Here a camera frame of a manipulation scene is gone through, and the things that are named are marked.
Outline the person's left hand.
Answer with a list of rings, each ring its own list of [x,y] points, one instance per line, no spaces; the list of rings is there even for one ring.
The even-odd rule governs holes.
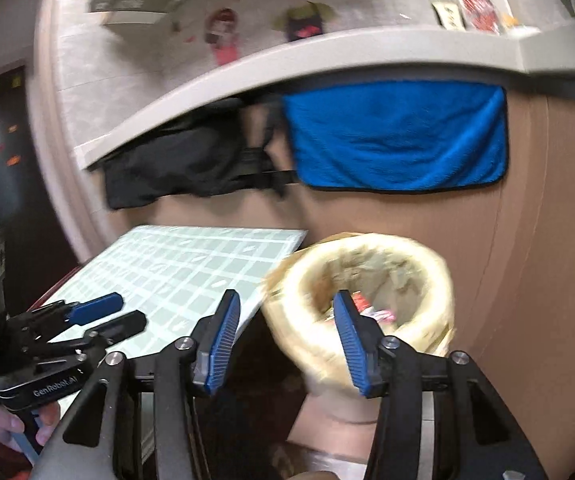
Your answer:
[[[44,446],[58,426],[61,418],[61,407],[59,403],[50,403],[43,406],[39,411],[40,427],[37,431],[36,441]],[[18,446],[14,435],[24,434],[24,422],[22,419],[4,406],[0,405],[0,443],[13,451],[22,453],[22,448]]]

